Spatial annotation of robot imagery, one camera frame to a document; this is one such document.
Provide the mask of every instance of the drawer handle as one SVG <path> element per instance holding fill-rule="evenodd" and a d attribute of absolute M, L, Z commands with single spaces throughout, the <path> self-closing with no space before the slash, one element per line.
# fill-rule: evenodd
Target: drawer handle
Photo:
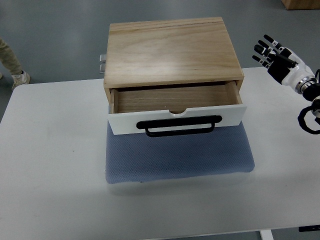
<path fill-rule="evenodd" d="M 138 129 L 145 129 L 145 133 L 149 137 L 167 137 L 167 136 L 177 136 L 177 135 L 211 133 L 215 128 L 215 124 L 220 123 L 221 121 L 222 121 L 222 117 L 219 115 L 194 116 L 194 117 L 181 117 L 181 118 L 139 121 L 136 124 L 136 127 Z M 211 126 L 204 127 L 204 128 L 171 130 L 171 131 L 149 131 L 149 129 L 156 129 L 156 128 L 202 125 L 202 124 L 211 124 Z"/>

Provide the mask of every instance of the blue cushion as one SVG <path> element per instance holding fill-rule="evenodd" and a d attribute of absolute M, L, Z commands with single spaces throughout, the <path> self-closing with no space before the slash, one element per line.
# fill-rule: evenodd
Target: blue cushion
<path fill-rule="evenodd" d="M 109 184 L 248 173 L 254 167 L 242 122 L 210 133 L 164 137 L 114 135 L 108 123 L 105 177 Z"/>

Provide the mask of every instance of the sneaker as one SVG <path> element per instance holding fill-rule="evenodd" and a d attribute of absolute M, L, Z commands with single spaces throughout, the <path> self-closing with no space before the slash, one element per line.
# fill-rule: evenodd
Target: sneaker
<path fill-rule="evenodd" d="M 14 90 L 16 87 L 22 85 L 22 84 L 29 84 L 30 82 L 30 76 L 25 71 L 22 71 L 22 74 L 18 75 L 12 75 L 14 84 L 12 86 L 12 90 Z"/>

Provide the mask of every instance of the table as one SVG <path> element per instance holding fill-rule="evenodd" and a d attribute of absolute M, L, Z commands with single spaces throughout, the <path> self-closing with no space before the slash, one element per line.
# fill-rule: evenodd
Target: table
<path fill-rule="evenodd" d="M 319 137 L 309 103 L 262 67 L 243 69 L 251 173 L 105 181 L 103 79 L 17 87 L 0 124 L 0 239 L 165 239 L 320 223 Z"/>

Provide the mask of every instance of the beige pants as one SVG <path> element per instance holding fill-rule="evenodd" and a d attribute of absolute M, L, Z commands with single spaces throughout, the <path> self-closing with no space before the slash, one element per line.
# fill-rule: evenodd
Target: beige pants
<path fill-rule="evenodd" d="M 0 37 L 0 61 L 12 75 L 22 72 L 22 67 L 14 52 Z"/>

